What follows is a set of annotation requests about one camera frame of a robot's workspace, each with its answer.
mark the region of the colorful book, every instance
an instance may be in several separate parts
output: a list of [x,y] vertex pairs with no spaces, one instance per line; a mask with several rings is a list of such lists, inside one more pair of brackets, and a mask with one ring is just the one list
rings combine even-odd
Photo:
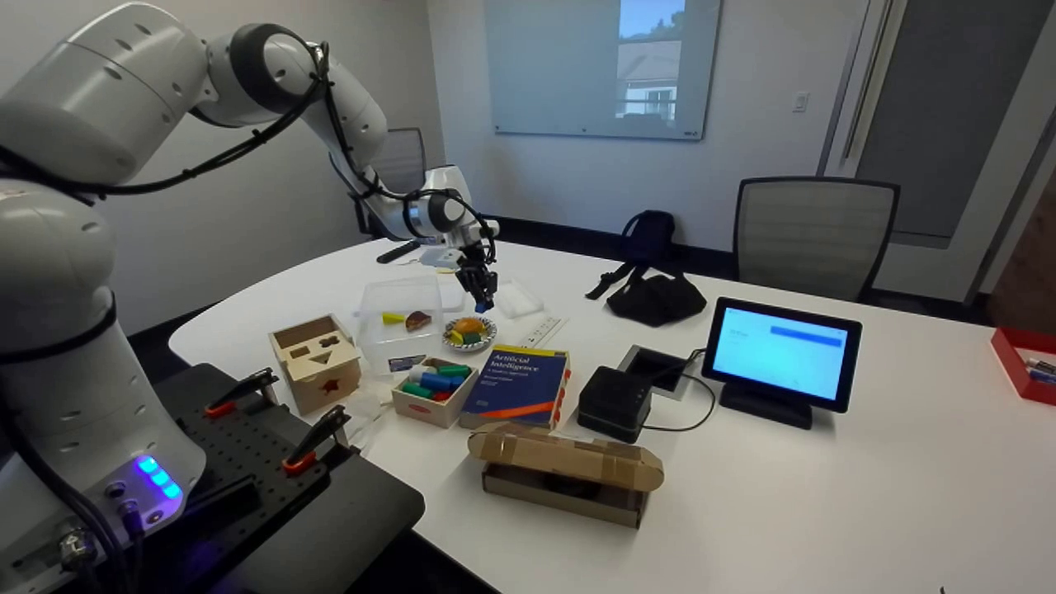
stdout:
[[462,406],[459,426],[554,426],[561,419],[564,380],[564,350],[495,343],[485,370],[479,373]]

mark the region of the office chair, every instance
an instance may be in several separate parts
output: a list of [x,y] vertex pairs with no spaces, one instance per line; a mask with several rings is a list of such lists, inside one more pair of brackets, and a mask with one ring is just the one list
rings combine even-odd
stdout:
[[739,281],[861,300],[898,208],[898,185],[746,178],[736,205]]
[[[373,158],[373,168],[383,175],[393,191],[416,191],[426,185],[426,139],[422,129],[389,129],[386,145]],[[373,238],[386,238],[380,221],[356,208],[360,231]]]

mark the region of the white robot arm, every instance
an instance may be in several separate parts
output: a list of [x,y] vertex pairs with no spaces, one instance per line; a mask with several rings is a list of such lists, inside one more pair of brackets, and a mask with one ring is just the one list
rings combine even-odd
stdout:
[[[168,182],[129,188],[188,112],[267,129]],[[492,307],[492,228],[459,188],[386,191],[370,168],[386,116],[327,46],[267,23],[198,40],[152,3],[102,13],[0,96],[0,591],[69,581],[56,548],[86,528],[119,558],[129,538],[99,538],[99,525],[122,535],[116,485],[152,535],[182,515],[205,472],[205,452],[168,419],[116,323],[109,231],[92,198],[215,172],[294,119],[330,145],[333,168],[386,234],[459,248],[462,287],[479,310]],[[13,455],[17,442],[102,518],[76,521],[26,455]]]

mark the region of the wooden box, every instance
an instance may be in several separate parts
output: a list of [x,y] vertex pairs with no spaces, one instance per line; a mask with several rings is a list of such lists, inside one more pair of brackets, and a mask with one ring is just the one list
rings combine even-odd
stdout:
[[571,442],[525,426],[482,426],[469,452],[485,492],[640,528],[663,482],[653,452],[624,442]]
[[290,383],[300,416],[323,409],[360,386],[360,350],[333,317],[317,317],[271,333],[271,350]]

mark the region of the wall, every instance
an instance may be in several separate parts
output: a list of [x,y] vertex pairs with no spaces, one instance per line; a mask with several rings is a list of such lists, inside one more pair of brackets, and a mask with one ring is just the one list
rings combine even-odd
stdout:
[[686,244],[719,251],[739,178],[815,172],[861,17],[848,0],[726,0],[706,139],[607,142],[492,132],[482,7],[429,3],[446,155],[482,211],[620,231],[634,211],[667,208]]
[[[380,99],[389,125],[422,125],[432,162],[442,162],[426,0],[158,3],[201,36],[271,20],[300,36],[330,40],[333,56]],[[59,36],[116,7],[116,0],[3,0],[0,7],[0,89],[7,89]],[[244,135],[185,119],[142,178],[172,175]],[[112,287],[129,333],[360,241],[353,208],[330,175],[323,145],[304,125],[224,172],[162,195],[112,198],[99,211],[119,238]]]

